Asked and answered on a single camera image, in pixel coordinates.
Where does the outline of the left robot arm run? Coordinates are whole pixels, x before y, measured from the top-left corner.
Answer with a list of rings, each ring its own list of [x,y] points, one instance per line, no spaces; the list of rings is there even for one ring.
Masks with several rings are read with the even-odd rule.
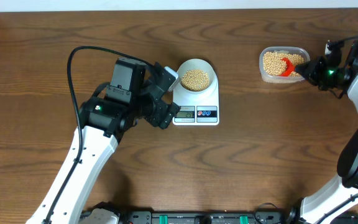
[[[120,58],[112,80],[100,84],[77,108],[78,127],[70,150],[28,223],[80,223],[94,183],[124,133],[140,119],[165,129],[179,112],[176,103],[162,99],[179,81],[169,67]]]

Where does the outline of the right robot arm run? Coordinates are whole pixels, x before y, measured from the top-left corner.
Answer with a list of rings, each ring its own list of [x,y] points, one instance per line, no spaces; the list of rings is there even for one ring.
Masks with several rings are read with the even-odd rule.
[[[346,60],[342,59],[345,40],[326,44],[325,53],[315,60],[297,65],[295,70],[320,90],[337,88],[347,95],[358,114],[358,36]],[[289,223],[331,223],[358,204],[358,129],[342,150],[336,175],[316,193],[301,199],[289,214]]]

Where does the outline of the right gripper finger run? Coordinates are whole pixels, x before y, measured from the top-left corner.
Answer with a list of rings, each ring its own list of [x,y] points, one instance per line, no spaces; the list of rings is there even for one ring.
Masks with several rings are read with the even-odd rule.
[[[316,58],[305,63],[301,63],[295,66],[296,72],[312,72],[320,70],[320,59]]]
[[[312,71],[312,72],[306,72],[306,71],[300,71],[297,70],[297,73],[299,73],[307,82],[312,84],[313,86],[318,86],[319,84],[319,75]]]

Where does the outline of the red plastic measuring scoop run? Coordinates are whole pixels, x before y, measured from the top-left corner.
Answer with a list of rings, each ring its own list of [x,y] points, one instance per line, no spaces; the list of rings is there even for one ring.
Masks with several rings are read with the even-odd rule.
[[[284,57],[281,59],[281,61],[285,62],[286,65],[286,70],[284,72],[282,72],[280,74],[281,77],[289,77],[294,71],[295,71],[295,66],[294,64],[291,63],[291,61]]]

